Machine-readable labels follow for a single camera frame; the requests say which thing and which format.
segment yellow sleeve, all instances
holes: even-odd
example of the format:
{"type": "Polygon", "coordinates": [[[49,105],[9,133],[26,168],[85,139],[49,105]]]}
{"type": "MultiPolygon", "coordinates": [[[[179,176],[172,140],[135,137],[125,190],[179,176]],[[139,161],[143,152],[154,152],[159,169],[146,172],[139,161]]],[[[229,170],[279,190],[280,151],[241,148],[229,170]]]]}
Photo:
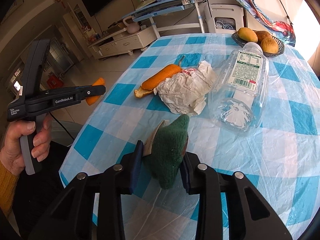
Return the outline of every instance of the yellow sleeve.
{"type": "Polygon", "coordinates": [[[14,191],[19,177],[12,175],[0,162],[0,208],[6,217],[11,212],[14,191]]]}

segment hanging fabric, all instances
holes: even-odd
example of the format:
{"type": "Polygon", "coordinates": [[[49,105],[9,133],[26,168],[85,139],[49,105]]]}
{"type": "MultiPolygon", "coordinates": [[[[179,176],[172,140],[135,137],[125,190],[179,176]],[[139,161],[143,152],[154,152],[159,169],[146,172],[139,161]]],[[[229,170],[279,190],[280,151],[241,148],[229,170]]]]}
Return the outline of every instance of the hanging fabric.
{"type": "Polygon", "coordinates": [[[259,23],[266,27],[273,36],[277,37],[284,44],[295,46],[296,35],[294,34],[292,22],[288,15],[287,18],[289,19],[290,24],[282,21],[274,22],[258,8],[254,0],[236,1],[240,3],[259,23]]]}

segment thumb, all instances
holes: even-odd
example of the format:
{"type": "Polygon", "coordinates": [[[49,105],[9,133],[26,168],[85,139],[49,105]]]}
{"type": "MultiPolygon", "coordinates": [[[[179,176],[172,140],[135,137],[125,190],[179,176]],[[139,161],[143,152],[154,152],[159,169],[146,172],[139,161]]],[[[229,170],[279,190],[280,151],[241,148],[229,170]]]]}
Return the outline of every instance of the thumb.
{"type": "Polygon", "coordinates": [[[7,139],[17,140],[22,135],[30,135],[36,129],[36,122],[18,120],[13,122],[7,132],[7,139]]]}

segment table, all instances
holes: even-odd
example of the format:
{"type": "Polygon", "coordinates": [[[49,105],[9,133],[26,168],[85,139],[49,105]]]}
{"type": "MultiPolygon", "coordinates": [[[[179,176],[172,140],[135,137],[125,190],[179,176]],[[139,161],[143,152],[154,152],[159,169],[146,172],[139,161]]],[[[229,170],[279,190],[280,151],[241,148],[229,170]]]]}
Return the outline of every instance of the table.
{"type": "Polygon", "coordinates": [[[145,7],[139,8],[134,12],[131,12],[123,16],[122,18],[124,19],[132,15],[134,18],[133,19],[134,22],[139,22],[145,19],[149,19],[157,39],[160,38],[159,32],[167,31],[167,30],[184,29],[184,28],[200,28],[201,33],[204,33],[203,20],[202,20],[202,16],[200,14],[199,5],[198,5],[198,3],[202,1],[204,0],[164,0],[161,2],[152,3],[145,7]],[[153,17],[172,13],[172,12],[182,11],[187,8],[191,8],[193,6],[195,6],[196,8],[199,23],[179,24],[179,25],[166,26],[162,28],[156,27],[156,23],[154,22],[153,17]]]}
{"type": "MultiPolygon", "coordinates": [[[[230,34],[183,34],[161,37],[127,69],[104,96],[74,141],[60,169],[66,185],[77,173],[103,172],[145,141],[169,112],[158,96],[137,99],[133,90],[164,66],[197,66],[201,60],[218,70],[238,49],[230,34]]],[[[213,125],[206,106],[191,117],[187,150],[218,172],[242,171],[262,193],[297,239],[320,206],[320,82],[293,47],[269,58],[265,116],[250,138],[213,125]]],[[[142,166],[133,195],[122,196],[126,239],[194,239],[198,195],[186,194],[180,174],[173,189],[161,190],[142,166]]],[[[224,239],[228,239],[225,195],[222,194],[224,239]]],[[[93,221],[97,221],[97,201],[93,221]]]]}

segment human hand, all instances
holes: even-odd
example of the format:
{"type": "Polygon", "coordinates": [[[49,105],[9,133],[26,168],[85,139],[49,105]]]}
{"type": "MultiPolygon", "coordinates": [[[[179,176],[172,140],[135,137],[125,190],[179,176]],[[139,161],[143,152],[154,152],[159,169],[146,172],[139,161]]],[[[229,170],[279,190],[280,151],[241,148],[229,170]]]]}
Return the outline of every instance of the human hand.
{"type": "MultiPolygon", "coordinates": [[[[43,161],[49,153],[51,141],[52,117],[47,115],[43,121],[43,127],[33,139],[34,148],[31,154],[38,162],[43,161]]],[[[18,176],[25,168],[19,138],[22,135],[30,135],[36,129],[36,123],[18,120],[9,124],[5,137],[4,147],[0,152],[0,161],[13,175],[18,176]]]]}

